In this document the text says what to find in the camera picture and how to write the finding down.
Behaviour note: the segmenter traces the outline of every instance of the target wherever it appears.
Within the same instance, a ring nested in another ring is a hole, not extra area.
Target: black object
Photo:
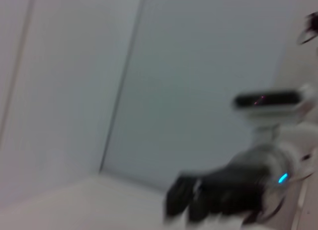
[[[303,156],[303,157],[301,158],[301,161],[308,160],[308,159],[310,159],[311,157],[312,157],[312,154],[307,154],[307,155],[305,155],[305,156]]]
[[[165,217],[174,219],[187,209],[188,222],[197,224],[210,214],[251,212],[245,223],[255,222],[263,210],[269,176],[266,167],[231,165],[207,174],[181,175],[166,195]]]
[[[242,94],[234,99],[236,108],[264,107],[273,105],[297,105],[302,101],[301,95],[294,90],[280,92]]]
[[[299,45],[306,44],[318,36],[318,12],[314,12],[307,16],[307,28],[300,34],[297,43]],[[306,39],[307,33],[312,33],[312,36]]]

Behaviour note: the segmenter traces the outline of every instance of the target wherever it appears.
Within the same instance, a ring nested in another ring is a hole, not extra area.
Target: blue led
[[[288,177],[287,173],[283,174],[283,176],[280,177],[280,179],[278,180],[278,183],[280,184],[283,183],[287,179],[287,177]]]

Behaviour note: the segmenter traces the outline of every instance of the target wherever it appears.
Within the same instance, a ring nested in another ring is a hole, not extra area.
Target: floor
[[[184,221],[162,223],[163,195],[95,176],[47,193],[0,214],[1,230],[184,230]],[[199,230],[239,230],[239,221],[206,223]],[[263,227],[244,230],[268,230]]]

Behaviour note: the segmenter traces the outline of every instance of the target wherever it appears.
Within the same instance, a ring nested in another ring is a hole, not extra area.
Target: white wall
[[[297,39],[306,27],[306,16],[318,11],[318,0],[299,0],[293,22],[286,35],[287,42],[278,66],[275,86],[300,87],[309,83],[318,90],[318,39],[298,45]],[[318,108],[307,117],[318,122]]]
[[[36,0],[0,151],[0,206],[98,171],[138,3]]]
[[[230,104],[270,87],[296,0],[146,0],[105,168],[166,188],[248,147]]]
[[[0,0],[0,123],[8,97],[29,0]]]

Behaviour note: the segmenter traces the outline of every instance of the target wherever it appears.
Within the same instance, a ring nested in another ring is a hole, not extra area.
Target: white robot
[[[187,213],[189,224],[210,215],[242,216],[243,225],[265,223],[284,204],[287,188],[313,173],[302,161],[312,154],[293,142],[282,142],[280,132],[292,138],[295,127],[315,106],[316,93],[308,86],[299,90],[258,91],[238,95],[234,110],[253,127],[252,146],[234,156],[224,167],[206,173],[181,174],[169,189],[164,213],[167,221]],[[296,136],[310,130],[298,130]],[[268,199],[276,196],[277,201]]]

